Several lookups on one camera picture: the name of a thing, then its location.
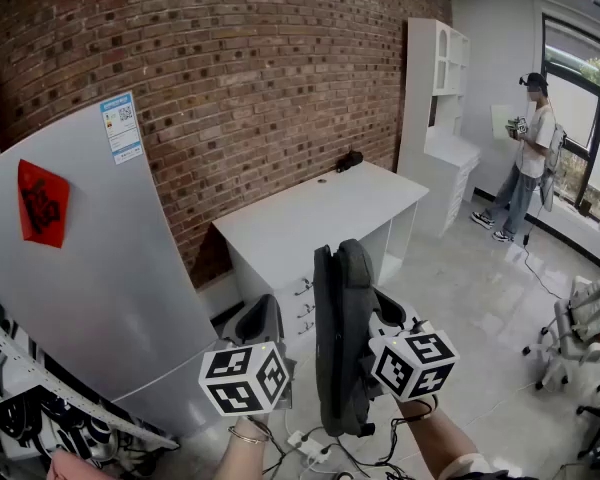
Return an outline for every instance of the brick wall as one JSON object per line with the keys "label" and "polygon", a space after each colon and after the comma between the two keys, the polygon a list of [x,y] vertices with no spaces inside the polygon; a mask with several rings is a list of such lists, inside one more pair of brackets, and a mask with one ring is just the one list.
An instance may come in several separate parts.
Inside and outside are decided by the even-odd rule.
{"label": "brick wall", "polygon": [[213,219],[330,170],[391,168],[403,24],[450,0],[0,0],[0,143],[132,90],[195,286],[230,268]]}

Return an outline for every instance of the qr code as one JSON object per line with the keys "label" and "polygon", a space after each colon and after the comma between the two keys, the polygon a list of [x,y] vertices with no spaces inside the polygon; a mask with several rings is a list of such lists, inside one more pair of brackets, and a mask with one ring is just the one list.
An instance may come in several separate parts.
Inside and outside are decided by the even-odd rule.
{"label": "qr code", "polygon": [[133,117],[131,107],[122,107],[118,113],[120,114],[120,121],[126,121],[127,119],[131,119]]}

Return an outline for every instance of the red paper cutting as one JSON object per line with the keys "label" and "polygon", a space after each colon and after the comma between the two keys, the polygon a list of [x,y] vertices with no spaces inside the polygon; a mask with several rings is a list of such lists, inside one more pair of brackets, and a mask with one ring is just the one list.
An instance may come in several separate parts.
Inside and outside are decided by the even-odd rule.
{"label": "red paper cutting", "polygon": [[62,247],[69,183],[37,165],[18,164],[18,206],[22,238]]}

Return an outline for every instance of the white refrigerator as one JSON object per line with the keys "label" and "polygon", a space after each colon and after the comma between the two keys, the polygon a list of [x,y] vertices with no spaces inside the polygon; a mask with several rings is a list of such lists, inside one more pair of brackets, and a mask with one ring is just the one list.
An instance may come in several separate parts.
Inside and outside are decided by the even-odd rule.
{"label": "white refrigerator", "polygon": [[[60,249],[23,240],[21,159],[69,182]],[[0,155],[0,303],[69,373],[131,414],[175,435],[219,418],[197,383],[217,335],[162,211],[131,93]]]}

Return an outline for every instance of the wrist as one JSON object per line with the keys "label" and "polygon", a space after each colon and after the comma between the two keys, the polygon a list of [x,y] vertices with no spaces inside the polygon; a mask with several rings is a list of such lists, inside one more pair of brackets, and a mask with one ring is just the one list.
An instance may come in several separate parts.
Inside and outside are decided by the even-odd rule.
{"label": "wrist", "polygon": [[240,416],[236,421],[235,429],[238,434],[249,437],[251,439],[266,439],[267,434],[254,423],[250,422],[246,417]]}
{"label": "wrist", "polygon": [[431,414],[438,408],[438,400],[433,396],[426,396],[409,402],[398,402],[398,409],[405,419],[419,418]]}

